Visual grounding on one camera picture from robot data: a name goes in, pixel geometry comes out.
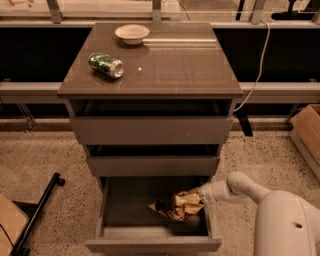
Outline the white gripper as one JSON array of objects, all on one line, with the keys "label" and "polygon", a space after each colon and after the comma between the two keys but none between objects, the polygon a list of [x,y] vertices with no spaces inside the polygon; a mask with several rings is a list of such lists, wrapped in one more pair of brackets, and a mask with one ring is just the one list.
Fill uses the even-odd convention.
[{"label": "white gripper", "polygon": [[199,187],[198,195],[203,203],[225,200],[228,195],[227,184],[225,181],[205,183]]}]

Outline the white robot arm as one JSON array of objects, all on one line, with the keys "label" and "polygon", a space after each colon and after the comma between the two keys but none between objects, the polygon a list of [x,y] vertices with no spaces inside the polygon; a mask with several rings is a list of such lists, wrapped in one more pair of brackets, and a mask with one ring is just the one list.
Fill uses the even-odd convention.
[{"label": "white robot arm", "polygon": [[197,193],[205,204],[245,197],[257,204],[254,256],[320,256],[320,210],[303,198],[269,190],[240,171],[205,183]]}]

